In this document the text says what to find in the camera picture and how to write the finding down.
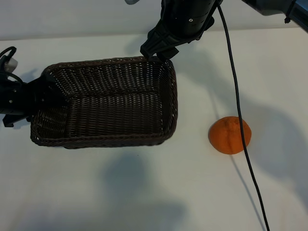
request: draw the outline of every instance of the brown wicker basket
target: brown wicker basket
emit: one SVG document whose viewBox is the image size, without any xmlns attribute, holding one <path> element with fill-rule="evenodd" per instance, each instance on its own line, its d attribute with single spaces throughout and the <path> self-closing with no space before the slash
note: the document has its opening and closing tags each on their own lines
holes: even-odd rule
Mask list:
<svg viewBox="0 0 308 231">
<path fill-rule="evenodd" d="M 39 110 L 31 140 L 69 149 L 157 145 L 170 138 L 178 117 L 171 61 L 115 58 L 47 67 L 68 106 Z"/>
</svg>

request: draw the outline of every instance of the white table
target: white table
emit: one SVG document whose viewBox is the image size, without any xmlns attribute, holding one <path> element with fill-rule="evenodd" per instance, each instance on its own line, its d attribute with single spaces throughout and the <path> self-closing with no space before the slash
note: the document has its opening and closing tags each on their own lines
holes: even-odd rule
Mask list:
<svg viewBox="0 0 308 231">
<path fill-rule="evenodd" d="M 0 41 L 24 81 L 54 63 L 138 56 L 145 35 Z M 248 147 L 272 231 L 308 230 L 308 35 L 232 31 Z M 224 32 L 179 47 L 179 119 L 156 147 L 39 147 L 30 125 L 0 127 L 1 231 L 261 231 L 243 153 L 218 153 L 209 127 L 235 116 Z"/>
</svg>

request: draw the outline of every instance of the metal part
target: metal part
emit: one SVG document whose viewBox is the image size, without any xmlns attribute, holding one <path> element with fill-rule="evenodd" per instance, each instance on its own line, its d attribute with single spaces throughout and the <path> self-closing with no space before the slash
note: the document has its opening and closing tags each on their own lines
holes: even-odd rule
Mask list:
<svg viewBox="0 0 308 231">
<path fill-rule="evenodd" d="M 307 0 L 242 0 L 262 15 L 283 13 L 285 23 L 293 20 L 308 32 L 308 1 Z"/>
<path fill-rule="evenodd" d="M 290 12 L 289 18 L 308 32 L 308 1 L 297 0 Z"/>
<path fill-rule="evenodd" d="M 12 73 L 18 65 L 18 62 L 14 58 L 10 58 L 9 61 L 4 63 L 4 70 Z"/>
</svg>

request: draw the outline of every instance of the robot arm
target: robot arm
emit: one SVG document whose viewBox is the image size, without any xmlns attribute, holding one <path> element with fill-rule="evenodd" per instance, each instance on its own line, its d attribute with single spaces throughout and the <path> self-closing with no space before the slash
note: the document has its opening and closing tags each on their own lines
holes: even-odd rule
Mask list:
<svg viewBox="0 0 308 231">
<path fill-rule="evenodd" d="M 130 4 L 138 0 L 126 0 Z M 285 23 L 291 20 L 308 32 L 308 0 L 243 0 L 263 15 L 283 13 Z M 148 33 L 141 53 L 151 58 L 155 53 L 162 61 L 179 51 L 175 48 L 199 40 L 214 24 L 212 17 L 222 0 L 162 0 L 161 19 Z"/>
</svg>

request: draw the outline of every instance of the black wire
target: black wire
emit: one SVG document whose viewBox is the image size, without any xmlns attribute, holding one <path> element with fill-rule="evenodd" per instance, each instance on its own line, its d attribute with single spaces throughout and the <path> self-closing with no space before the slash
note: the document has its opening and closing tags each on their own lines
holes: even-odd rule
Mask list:
<svg viewBox="0 0 308 231">
<path fill-rule="evenodd" d="M 20 85 L 23 85 L 23 81 L 21 80 L 20 77 L 18 77 L 17 75 L 13 74 L 13 73 L 10 73 L 10 72 L 7 72 L 7 71 L 0 71 L 0 75 L 7 75 L 9 77 L 12 77 L 14 79 L 16 79 Z"/>
<path fill-rule="evenodd" d="M 0 58 L 6 53 L 6 52 L 9 52 L 9 51 L 11 51 L 10 53 L 9 53 L 9 55 L 8 55 L 8 60 L 10 60 L 11 58 L 12 58 L 12 56 L 15 54 L 15 52 L 16 52 L 16 47 L 9 47 L 9 48 L 7 48 L 7 49 L 5 49 L 4 51 L 2 51 L 1 53 L 0 53 Z"/>
<path fill-rule="evenodd" d="M 255 187 L 256 187 L 256 190 L 257 190 L 257 194 L 258 194 L 258 197 L 259 197 L 259 201 L 260 201 L 260 205 L 261 205 L 262 214 L 263 214 L 263 218 L 264 218 L 264 221 L 265 221 L 266 229 L 267 229 L 267 231 L 270 231 L 268 220 L 267 220 L 266 214 L 265 214 L 265 209 L 264 209 L 264 206 L 263 206 L 263 201 L 262 201 L 261 193 L 260 193 L 260 190 L 259 190 L 256 178 L 255 178 L 254 172 L 253 172 L 252 167 L 251 167 L 251 163 L 250 163 L 250 160 L 249 160 L 249 156 L 248 156 L 248 152 L 247 152 L 247 147 L 246 147 L 246 143 L 245 143 L 244 129 L 243 129 L 243 119 L 242 119 L 242 113 L 241 113 L 241 108 L 240 108 L 239 88 L 238 88 L 238 85 L 237 85 L 237 77 L 236 77 L 236 73 L 235 73 L 235 67 L 234 67 L 234 62 L 233 62 L 233 56 L 232 56 L 232 50 L 231 50 L 231 43 L 230 43 L 230 37 L 229 37 L 229 33 L 228 33 L 228 28 L 227 28 L 225 17 L 223 16 L 223 12 L 222 12 L 221 7 L 220 7 L 219 4 L 218 4 L 217 8 L 218 8 L 218 11 L 219 11 L 222 23 L 223 23 L 223 27 L 224 27 L 225 32 L 226 32 L 226 37 L 227 37 L 229 57 L 230 57 L 230 62 L 231 62 L 233 78 L 234 78 L 234 84 L 235 84 L 237 112 L 239 114 L 240 127 L 241 127 L 241 136 L 242 136 L 244 152 L 245 152 L 245 156 L 246 156 L 246 160 L 247 160 L 247 163 L 248 163 L 248 167 L 249 167 L 249 170 L 250 170 L 250 174 L 251 174 L 252 180 L 253 180 L 253 182 L 255 184 Z"/>
</svg>

